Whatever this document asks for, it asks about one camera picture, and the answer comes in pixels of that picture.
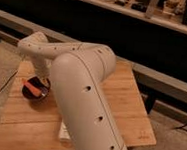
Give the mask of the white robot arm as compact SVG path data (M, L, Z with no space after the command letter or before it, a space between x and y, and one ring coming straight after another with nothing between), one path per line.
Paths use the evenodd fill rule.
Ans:
M35 32L18 42L36 74L51 90L75 150L127 150L100 82L113 73L116 57L105 44L50 43Z

